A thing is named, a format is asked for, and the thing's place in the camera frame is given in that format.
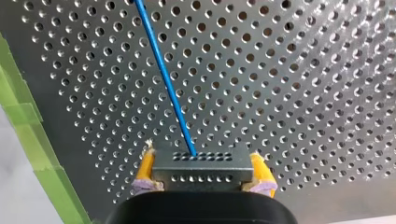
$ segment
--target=green translucent plastic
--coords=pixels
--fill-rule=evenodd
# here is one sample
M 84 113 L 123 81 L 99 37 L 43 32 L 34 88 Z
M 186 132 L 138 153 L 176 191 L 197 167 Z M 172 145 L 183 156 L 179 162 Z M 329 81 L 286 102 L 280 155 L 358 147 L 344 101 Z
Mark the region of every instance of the green translucent plastic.
M 0 105 L 14 127 L 35 176 L 64 223 L 91 223 L 44 131 L 35 100 L 0 36 Z

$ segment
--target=hole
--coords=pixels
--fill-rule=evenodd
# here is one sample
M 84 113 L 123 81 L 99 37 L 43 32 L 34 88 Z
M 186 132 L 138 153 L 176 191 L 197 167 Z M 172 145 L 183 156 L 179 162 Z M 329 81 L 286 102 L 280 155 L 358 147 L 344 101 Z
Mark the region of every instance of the hole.
M 174 17 L 178 16 L 180 14 L 180 7 L 172 7 L 172 15 Z
M 227 21 L 225 20 L 225 18 L 220 17 L 218 19 L 218 26 L 220 26 L 220 27 L 225 26 L 226 23 L 227 23 Z
M 161 14 L 159 12 L 153 12 L 151 14 L 151 19 L 153 21 L 159 21 L 161 19 Z
M 265 16 L 269 11 L 270 9 L 268 8 L 268 6 L 260 7 L 260 15 L 262 16 Z
M 271 28 L 265 28 L 264 31 L 262 32 L 264 37 L 268 37 L 272 34 L 272 29 Z
M 120 32 L 122 30 L 122 23 L 119 21 L 115 22 L 113 28 L 116 32 Z
M 221 41 L 221 45 L 224 47 L 224 48 L 228 48 L 228 47 L 230 47 L 230 45 L 231 45 L 231 41 L 230 41 L 230 39 L 223 39 L 222 41 Z
M 291 7 L 291 1 L 285 0 L 285 1 L 282 2 L 281 6 L 282 6 L 283 9 L 286 10 L 286 9 L 288 9 L 289 7 Z
M 199 1 L 193 1 L 191 4 L 192 9 L 198 10 L 201 8 L 201 3 Z
M 203 22 L 200 22 L 200 23 L 198 24 L 198 26 L 197 26 L 197 30 L 198 30 L 199 32 L 205 31 L 205 30 L 206 30 L 206 25 L 205 25 Z
M 246 34 L 244 34 L 244 35 L 242 36 L 242 39 L 243 39 L 243 41 L 244 41 L 245 43 L 247 43 L 248 41 L 250 41 L 251 36 L 250 36 L 250 34 L 246 33 Z
M 70 21 L 77 21 L 78 20 L 78 14 L 76 12 L 70 12 L 69 20 Z
M 240 21 L 245 21 L 245 20 L 247 19 L 247 17 L 248 17 L 248 14 L 247 14 L 245 11 L 241 11 L 241 12 L 238 14 L 238 19 L 239 19 Z
M 107 10 L 114 10 L 116 8 L 116 4 L 114 2 L 106 2 L 106 8 Z

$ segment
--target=perforated metal block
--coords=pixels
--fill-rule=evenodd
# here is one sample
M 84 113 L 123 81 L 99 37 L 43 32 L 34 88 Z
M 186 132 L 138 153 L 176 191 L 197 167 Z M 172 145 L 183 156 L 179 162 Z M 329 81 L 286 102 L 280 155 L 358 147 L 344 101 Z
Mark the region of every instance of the perforated metal block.
M 250 153 L 243 143 L 226 148 L 205 147 L 196 157 L 172 143 L 155 148 L 152 177 L 163 182 L 165 190 L 241 190 L 242 183 L 253 178 Z
M 248 142 L 302 223 L 394 214 L 395 1 L 146 6 L 198 151 Z M 4 0 L 0 12 L 56 155 L 104 220 L 131 197 L 147 138 L 184 144 L 136 9 Z

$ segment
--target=perforated metal sheet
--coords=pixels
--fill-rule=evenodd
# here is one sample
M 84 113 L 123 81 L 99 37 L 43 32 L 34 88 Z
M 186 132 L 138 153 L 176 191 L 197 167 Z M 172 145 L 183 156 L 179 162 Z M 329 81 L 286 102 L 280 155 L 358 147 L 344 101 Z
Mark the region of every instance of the perforated metal sheet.
M 248 142 L 272 168 L 276 197 L 305 223 L 394 213 L 395 195 L 383 194 L 396 167 L 395 1 L 146 4 L 198 150 Z M 131 197 L 145 139 L 184 144 L 135 7 L 0 8 L 57 156 L 91 218 L 104 220 Z M 382 194 L 364 196 L 375 183 Z M 364 197 L 370 206 L 346 206 Z

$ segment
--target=blue metal rod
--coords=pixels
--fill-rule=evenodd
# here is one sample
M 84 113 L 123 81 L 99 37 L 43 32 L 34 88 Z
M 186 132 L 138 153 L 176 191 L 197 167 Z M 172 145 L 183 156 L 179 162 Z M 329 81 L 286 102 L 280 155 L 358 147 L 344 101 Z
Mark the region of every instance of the blue metal rod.
M 169 97 L 171 98 L 172 104 L 174 106 L 178 123 L 180 124 L 181 131 L 183 132 L 187 147 L 189 148 L 190 154 L 192 156 L 196 156 L 197 153 L 194 143 L 191 141 L 191 136 L 186 126 L 186 120 L 184 120 L 183 114 L 181 113 L 180 104 L 178 103 L 178 99 L 172 85 L 172 80 L 169 77 L 168 70 L 166 69 L 165 62 L 163 61 L 163 55 L 161 54 L 160 47 L 157 43 L 157 38 L 155 37 L 154 31 L 152 30 L 151 24 L 149 22 L 149 17 L 143 4 L 143 0 L 134 0 L 134 2 L 136 3 L 137 11 L 139 12 L 140 18 L 142 19 L 143 25 L 145 26 L 145 30 L 148 35 L 148 41 L 151 45 L 151 49 L 154 53 L 158 67 L 160 68 L 161 75 L 163 76 L 163 82 L 165 83 Z

